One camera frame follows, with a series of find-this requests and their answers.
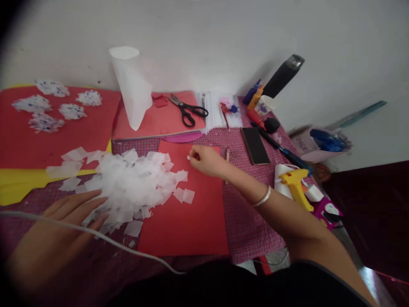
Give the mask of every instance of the yellow glue gun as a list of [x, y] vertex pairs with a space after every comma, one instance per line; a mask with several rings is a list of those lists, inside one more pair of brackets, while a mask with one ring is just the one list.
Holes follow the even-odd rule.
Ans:
[[308, 176], [308, 170], [300, 168], [279, 176], [282, 179], [281, 183], [288, 185], [291, 194], [293, 194], [294, 200], [304, 207], [307, 211], [314, 211], [314, 207], [310, 205], [307, 198], [304, 195], [301, 186], [301, 179]]

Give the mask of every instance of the black water bottle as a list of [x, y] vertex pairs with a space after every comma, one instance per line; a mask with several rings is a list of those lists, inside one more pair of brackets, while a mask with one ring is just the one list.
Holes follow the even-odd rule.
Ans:
[[271, 77], [263, 90], [263, 95], [275, 98], [279, 92], [291, 81], [304, 64], [304, 58], [299, 55], [289, 57], [276, 73]]

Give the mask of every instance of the pink checkered tablecloth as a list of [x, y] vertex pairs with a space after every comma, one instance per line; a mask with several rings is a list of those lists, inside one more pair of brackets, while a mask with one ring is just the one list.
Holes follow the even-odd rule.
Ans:
[[[244, 127], [250, 127], [250, 120], [241, 108]], [[278, 134], [282, 145], [296, 152], [288, 135], [280, 127]], [[135, 148], [138, 155], [148, 151], [157, 151], [160, 139], [149, 138], [113, 142], [112, 152], [120, 154]], [[227, 147], [230, 148], [230, 163], [246, 171], [261, 182], [274, 186], [274, 167], [287, 160], [273, 149], [265, 140], [264, 146], [270, 157], [269, 165], [252, 165], [248, 157], [240, 129], [213, 129], [208, 135], [203, 135], [192, 144], [218, 146], [225, 157]], [[92, 175], [82, 176], [82, 182]], [[39, 214], [54, 201], [66, 195], [59, 191], [61, 182], [52, 182], [45, 188], [35, 189], [20, 203], [1, 210], [19, 210]], [[223, 200], [225, 207], [226, 233], [230, 257], [238, 264], [266, 253], [277, 251], [285, 246], [284, 240], [253, 210], [232, 185], [223, 184]], [[0, 223], [3, 251], [8, 255], [18, 244], [22, 236], [32, 226], [33, 222], [19, 218], [3, 218]], [[115, 231], [111, 238], [128, 245], [138, 240], [124, 235], [125, 226]], [[222, 259], [224, 256], [189, 256], [165, 257], [177, 270], [188, 270], [211, 260]], [[40, 300], [44, 304], [60, 306], [90, 306], [101, 305], [118, 293], [125, 285], [150, 277], [167, 269], [161, 264], [136, 257], [111, 246], [105, 241], [94, 240], [73, 263], [71, 263], [53, 282], [41, 293]]]

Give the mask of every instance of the phone screen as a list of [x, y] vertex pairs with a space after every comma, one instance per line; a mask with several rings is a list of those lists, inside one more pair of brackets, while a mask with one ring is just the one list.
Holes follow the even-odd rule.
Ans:
[[251, 163], [255, 165], [269, 164], [270, 159], [257, 128], [242, 128], [242, 134]]

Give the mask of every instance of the red chart paper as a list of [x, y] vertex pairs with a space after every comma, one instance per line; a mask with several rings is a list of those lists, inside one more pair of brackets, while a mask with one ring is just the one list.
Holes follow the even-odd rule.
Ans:
[[172, 195], [163, 206], [152, 209], [153, 216], [144, 220], [138, 251], [158, 257], [229, 254], [222, 181], [190, 165], [191, 148], [191, 144], [160, 142], [158, 151], [169, 153], [175, 163], [171, 171], [188, 171], [187, 182], [178, 187], [194, 191], [195, 197], [190, 205]]
[[[58, 111], [63, 103], [82, 104], [75, 101], [78, 93], [88, 88], [69, 87], [70, 95], [55, 97], [44, 95], [37, 87], [18, 87], [0, 92], [0, 168], [38, 168], [61, 165], [61, 156], [68, 151], [82, 146], [86, 151], [106, 150], [111, 138], [112, 125], [121, 98], [120, 92], [96, 89], [102, 97], [102, 105], [84, 106], [87, 117], [66, 120]], [[12, 103], [32, 95], [41, 95], [48, 99], [52, 111], [46, 112], [51, 117], [63, 119], [64, 126], [58, 132], [39, 132], [30, 128], [32, 114], [18, 112]], [[84, 164], [82, 169], [95, 169], [97, 162]]]
[[[166, 97], [170, 97], [171, 95], [171, 93], [155, 94], [164, 95]], [[197, 106], [194, 92], [185, 91], [173, 94], [176, 95], [180, 101]], [[146, 110], [141, 126], [135, 131], [129, 126], [124, 102], [121, 100], [119, 103], [118, 114], [115, 118], [112, 138], [114, 140], [142, 139], [153, 136], [166, 136], [189, 131], [198, 131], [205, 127], [205, 122], [202, 117], [196, 114], [192, 114], [192, 117], [195, 120], [196, 125], [194, 127], [186, 127], [182, 122], [182, 113], [179, 107], [174, 103], [169, 101], [167, 106], [164, 107], [156, 107], [155, 104], [153, 104], [148, 110]]]

